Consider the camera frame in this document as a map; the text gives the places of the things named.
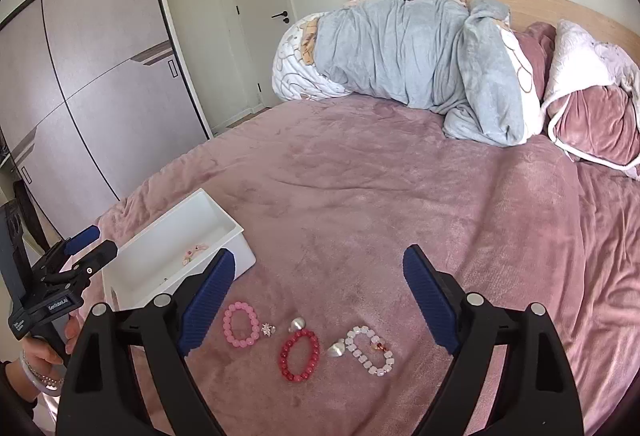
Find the person left hand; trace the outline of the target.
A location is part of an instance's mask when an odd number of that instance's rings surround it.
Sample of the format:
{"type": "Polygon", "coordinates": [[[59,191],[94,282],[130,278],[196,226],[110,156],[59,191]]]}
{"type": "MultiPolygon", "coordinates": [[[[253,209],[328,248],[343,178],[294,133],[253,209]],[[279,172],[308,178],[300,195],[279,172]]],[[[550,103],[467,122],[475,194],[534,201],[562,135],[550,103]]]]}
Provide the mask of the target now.
{"type": "MultiPolygon", "coordinates": [[[[79,319],[71,315],[63,331],[64,357],[72,356],[80,328],[79,319]]],[[[24,338],[21,366],[29,381],[40,393],[51,397],[61,395],[65,364],[63,358],[43,338],[32,338],[31,336],[24,338]]]]}

